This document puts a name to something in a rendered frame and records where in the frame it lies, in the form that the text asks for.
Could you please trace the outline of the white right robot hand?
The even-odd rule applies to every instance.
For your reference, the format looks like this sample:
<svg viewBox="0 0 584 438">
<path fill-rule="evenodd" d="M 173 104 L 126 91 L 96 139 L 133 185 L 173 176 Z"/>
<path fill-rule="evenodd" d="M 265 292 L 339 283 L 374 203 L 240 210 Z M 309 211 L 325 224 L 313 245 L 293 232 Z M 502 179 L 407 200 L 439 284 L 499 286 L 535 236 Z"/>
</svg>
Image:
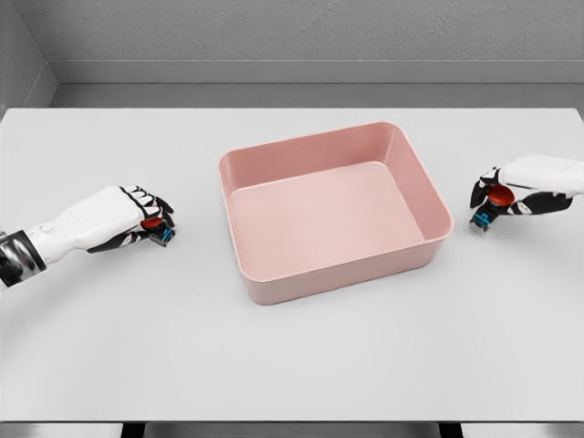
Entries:
<svg viewBox="0 0 584 438">
<path fill-rule="evenodd" d="M 564 211 L 575 196 L 584 195 L 584 162 L 528 154 L 495 166 L 474 184 L 471 209 L 477 210 L 487 188 L 494 184 L 508 187 L 515 195 L 515 201 L 498 217 Z"/>
</svg>

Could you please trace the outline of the red-button industrial switch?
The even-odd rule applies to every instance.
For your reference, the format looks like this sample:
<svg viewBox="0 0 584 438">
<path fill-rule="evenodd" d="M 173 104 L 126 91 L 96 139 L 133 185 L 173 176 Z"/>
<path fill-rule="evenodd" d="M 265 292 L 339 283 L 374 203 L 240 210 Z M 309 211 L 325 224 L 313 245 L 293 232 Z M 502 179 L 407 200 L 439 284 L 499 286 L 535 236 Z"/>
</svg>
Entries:
<svg viewBox="0 0 584 438">
<path fill-rule="evenodd" d="M 159 217 L 141 221 L 142 230 L 157 245 L 166 247 L 175 236 L 174 229 Z"/>
<path fill-rule="evenodd" d="M 486 190 L 485 201 L 473 213 L 469 223 L 485 233 L 514 201 L 515 195 L 511 189 L 502 184 L 491 185 Z"/>
</svg>

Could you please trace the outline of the pink rectangular plastic basket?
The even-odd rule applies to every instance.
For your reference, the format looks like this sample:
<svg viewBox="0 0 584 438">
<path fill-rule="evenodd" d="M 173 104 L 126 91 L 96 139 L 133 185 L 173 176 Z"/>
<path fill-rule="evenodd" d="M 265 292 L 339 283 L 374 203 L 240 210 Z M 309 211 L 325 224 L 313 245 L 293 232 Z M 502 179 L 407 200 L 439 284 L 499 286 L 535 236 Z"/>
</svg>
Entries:
<svg viewBox="0 0 584 438">
<path fill-rule="evenodd" d="M 387 121 L 229 151 L 218 173 L 259 305 L 424 267 L 454 227 L 410 139 Z"/>
</svg>

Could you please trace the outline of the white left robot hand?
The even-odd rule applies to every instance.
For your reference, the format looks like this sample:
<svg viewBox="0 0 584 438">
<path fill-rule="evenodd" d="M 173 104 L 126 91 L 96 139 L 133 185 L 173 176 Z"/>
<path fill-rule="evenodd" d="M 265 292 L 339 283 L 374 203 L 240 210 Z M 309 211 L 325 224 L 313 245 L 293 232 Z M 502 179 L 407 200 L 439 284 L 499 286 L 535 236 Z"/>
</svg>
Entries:
<svg viewBox="0 0 584 438">
<path fill-rule="evenodd" d="M 141 221 L 159 217 L 175 231 L 174 210 L 161 197 L 140 186 L 110 186 L 69 207 L 75 219 L 90 230 L 79 249 L 91 254 L 151 240 Z"/>
</svg>

